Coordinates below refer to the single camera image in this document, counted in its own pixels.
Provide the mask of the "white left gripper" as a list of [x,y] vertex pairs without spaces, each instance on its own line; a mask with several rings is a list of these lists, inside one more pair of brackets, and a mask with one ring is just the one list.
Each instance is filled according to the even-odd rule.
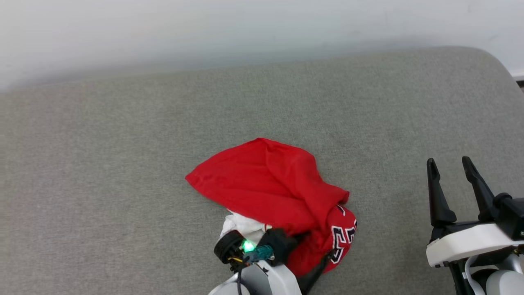
[[297,245],[298,240],[283,229],[232,212],[225,217],[221,231],[221,262],[251,265],[267,261],[281,265]]

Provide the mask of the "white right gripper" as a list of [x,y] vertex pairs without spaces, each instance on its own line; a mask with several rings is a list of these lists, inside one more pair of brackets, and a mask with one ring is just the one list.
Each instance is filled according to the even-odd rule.
[[[462,157],[466,179],[471,183],[479,208],[480,222],[493,222],[498,216],[494,206],[494,195],[483,179],[473,161],[468,156]],[[455,213],[449,208],[440,186],[440,173],[433,158],[427,159],[427,188],[430,204],[431,226],[445,227],[457,221]],[[431,267],[443,266],[444,263],[501,250],[510,246],[523,245],[524,241],[513,240],[494,223],[475,225],[438,238],[427,245],[425,254]]]

